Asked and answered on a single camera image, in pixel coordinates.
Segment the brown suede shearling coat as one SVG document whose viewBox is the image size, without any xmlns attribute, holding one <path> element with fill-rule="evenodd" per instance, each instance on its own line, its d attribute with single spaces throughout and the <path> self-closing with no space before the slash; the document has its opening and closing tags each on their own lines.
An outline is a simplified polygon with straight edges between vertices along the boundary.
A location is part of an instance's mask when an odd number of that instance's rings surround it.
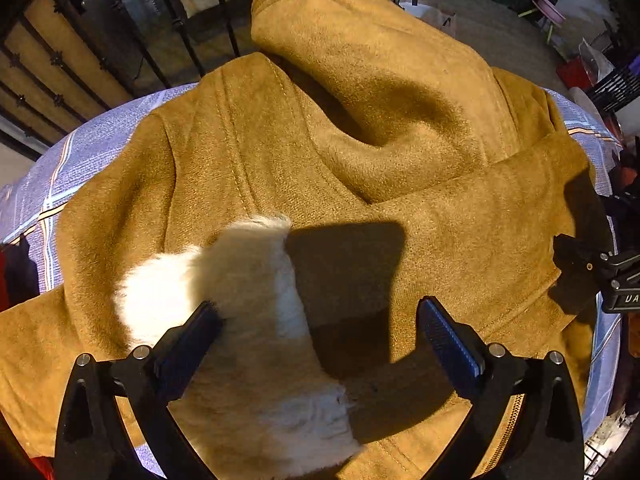
<svg viewBox="0 0 640 480">
<path fill-rule="evenodd" d="M 127 352 L 112 293 L 158 252 L 284 214 L 323 368 L 363 450 L 332 479 L 416 479 L 466 413 L 416 336 L 436 297 L 519 356 L 564 353 L 587 392 L 596 305 L 553 260 L 610 228 L 552 95 L 390 0 L 253 0 L 254 53 L 146 116 L 58 218 L 62 284 L 1 315 L 1 411 L 31 456 L 81 352 Z"/>
</svg>

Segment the red garment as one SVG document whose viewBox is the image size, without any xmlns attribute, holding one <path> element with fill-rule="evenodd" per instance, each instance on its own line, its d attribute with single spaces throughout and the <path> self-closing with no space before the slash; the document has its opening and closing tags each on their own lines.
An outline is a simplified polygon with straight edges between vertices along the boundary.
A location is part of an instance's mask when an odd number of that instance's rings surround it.
<svg viewBox="0 0 640 480">
<path fill-rule="evenodd" d="M 6 256 L 0 252 L 0 312 L 8 310 L 10 307 L 12 307 L 12 300 L 6 279 Z"/>
</svg>

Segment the plaid lilac bed sheet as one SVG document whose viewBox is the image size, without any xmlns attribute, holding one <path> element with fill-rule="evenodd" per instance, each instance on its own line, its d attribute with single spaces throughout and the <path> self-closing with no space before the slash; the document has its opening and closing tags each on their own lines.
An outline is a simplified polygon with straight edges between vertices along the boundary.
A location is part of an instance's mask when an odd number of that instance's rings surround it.
<svg viewBox="0 0 640 480">
<path fill-rule="evenodd" d="M 14 242 L 19 242 L 21 235 L 26 238 L 29 286 L 38 290 L 36 295 L 63 284 L 55 245 L 56 225 L 63 206 L 119 155 L 145 116 L 193 87 L 195 84 L 185 84 L 155 92 L 91 119 L 49 148 L 24 177 L 1 189 L 1 240 L 9 242 L 10 235 L 16 235 L 11 238 Z M 554 99 L 567 131 L 594 163 L 597 192 L 610 194 L 611 182 L 606 175 L 606 170 L 613 167 L 610 148 L 617 154 L 620 144 L 600 119 L 561 93 L 546 91 Z M 621 333 L 620 316 L 599 311 L 582 414 L 585 440 L 594 439 L 610 409 Z M 370 444 L 364 455 L 366 458 L 371 455 L 373 465 L 390 465 L 394 458 L 408 468 L 409 459 L 400 459 L 400 452 L 409 451 L 410 443 L 419 443 L 417 431 L 401 432 Z"/>
</svg>

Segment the pink stool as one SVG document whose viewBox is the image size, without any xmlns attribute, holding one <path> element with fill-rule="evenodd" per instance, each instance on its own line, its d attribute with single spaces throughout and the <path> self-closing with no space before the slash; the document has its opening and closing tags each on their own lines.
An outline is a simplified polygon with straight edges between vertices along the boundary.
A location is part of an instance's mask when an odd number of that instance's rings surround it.
<svg viewBox="0 0 640 480">
<path fill-rule="evenodd" d="M 544 17 L 544 21 L 548 24 L 546 44 L 550 44 L 551 37 L 555 29 L 560 28 L 565 22 L 565 16 L 555 7 L 550 0 L 534 0 L 533 9 L 521 12 L 519 18 L 525 18 L 539 12 Z"/>
</svg>

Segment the black iron bed railing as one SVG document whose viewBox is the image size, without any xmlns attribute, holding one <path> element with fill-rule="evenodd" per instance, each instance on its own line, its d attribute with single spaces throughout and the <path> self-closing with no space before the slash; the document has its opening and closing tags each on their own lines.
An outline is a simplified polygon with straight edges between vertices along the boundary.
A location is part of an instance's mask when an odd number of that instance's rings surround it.
<svg viewBox="0 0 640 480">
<path fill-rule="evenodd" d="M 1 0 L 1 137 L 51 145 L 250 46 L 250 0 Z"/>
</svg>

